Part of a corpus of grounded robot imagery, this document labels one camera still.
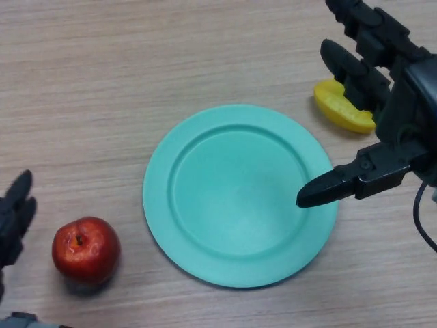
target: wood grain surface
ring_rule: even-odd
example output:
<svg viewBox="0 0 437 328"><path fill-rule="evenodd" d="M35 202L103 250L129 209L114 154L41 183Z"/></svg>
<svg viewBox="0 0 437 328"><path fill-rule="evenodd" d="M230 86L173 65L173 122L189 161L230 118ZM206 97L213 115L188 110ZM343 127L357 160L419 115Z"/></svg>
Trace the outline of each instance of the wood grain surface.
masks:
<svg viewBox="0 0 437 328"><path fill-rule="evenodd" d="M373 0L437 51L437 2ZM0 190L35 176L38 214L5 270L1 315L36 313L73 327L436 327L436 254L412 222L419 180L340 203L335 231L303 272L236 291L175 268L145 225L141 188L158 142L178 122L227 103L300 122L333 164L376 142L334 127L313 86L330 75L320 43L353 50L322 0L0 1ZM425 194L424 225L437 237ZM68 292L51 242L83 215L105 218L123 262L99 295Z"/></svg>

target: tabletop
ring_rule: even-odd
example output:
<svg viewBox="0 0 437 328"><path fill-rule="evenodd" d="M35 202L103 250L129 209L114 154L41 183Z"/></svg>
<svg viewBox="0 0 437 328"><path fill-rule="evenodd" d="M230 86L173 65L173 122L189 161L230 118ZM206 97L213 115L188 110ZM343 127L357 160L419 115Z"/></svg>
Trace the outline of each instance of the tabletop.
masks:
<svg viewBox="0 0 437 328"><path fill-rule="evenodd" d="M373 0L436 51L434 0ZM230 290L197 281L156 246L142 204L149 159L184 118L250 103L294 119L333 165L377 141L333 126L314 105L330 78L324 38L353 50L320 0L3 0L0 189L34 175L38 213L5 269L0 310L73 327L435 327L437 262L412 222L419 180L339 203L317 258L284 282ZM425 193L421 214L435 232ZM51 259L63 224L105 218L122 264L98 295L69 292Z"/></svg>

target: lemon wedge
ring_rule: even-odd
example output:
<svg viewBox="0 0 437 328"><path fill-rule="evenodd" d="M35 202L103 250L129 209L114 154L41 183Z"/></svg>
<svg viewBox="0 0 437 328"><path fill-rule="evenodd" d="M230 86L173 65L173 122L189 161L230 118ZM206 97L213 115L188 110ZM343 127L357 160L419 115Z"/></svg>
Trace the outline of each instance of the lemon wedge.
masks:
<svg viewBox="0 0 437 328"><path fill-rule="evenodd" d="M320 111L334 124L357 133L371 133L376 125L370 111L359 111L344 97L344 86L336 80L325 80L314 87L314 98Z"/></svg>

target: plate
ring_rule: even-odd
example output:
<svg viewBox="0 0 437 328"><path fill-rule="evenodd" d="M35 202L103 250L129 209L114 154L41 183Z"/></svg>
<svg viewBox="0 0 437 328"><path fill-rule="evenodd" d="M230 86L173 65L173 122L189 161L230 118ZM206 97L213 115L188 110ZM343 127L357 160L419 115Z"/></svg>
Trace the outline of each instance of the plate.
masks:
<svg viewBox="0 0 437 328"><path fill-rule="evenodd" d="M299 208L307 182L332 169L318 141L277 111L226 105L170 131L147 167L143 205L170 260L211 284L280 282L328 240L338 202Z"/></svg>

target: robotic arm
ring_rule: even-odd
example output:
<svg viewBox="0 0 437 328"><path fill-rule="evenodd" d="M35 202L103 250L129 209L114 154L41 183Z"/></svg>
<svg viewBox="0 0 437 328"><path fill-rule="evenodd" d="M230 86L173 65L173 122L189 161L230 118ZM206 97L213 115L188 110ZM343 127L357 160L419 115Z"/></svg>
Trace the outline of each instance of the robotic arm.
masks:
<svg viewBox="0 0 437 328"><path fill-rule="evenodd" d="M22 238L36 213L36 199L29 197L32 187L32 173L24 171L0 197L0 301L5 288L3 268L14 265L23 250ZM0 320L0 328L68 328L47 325L38 321L34 314L13 312Z"/></svg>
<svg viewBox="0 0 437 328"><path fill-rule="evenodd" d="M309 182L297 205L319 206L352 195L360 200L399 186L408 172L437 187L437 56L412 43L410 31L380 8L362 0L326 4L363 58L331 40L323 41L320 54L344 84L344 96L357 109L373 113L380 143ZM376 67L389 70L391 89Z"/></svg>

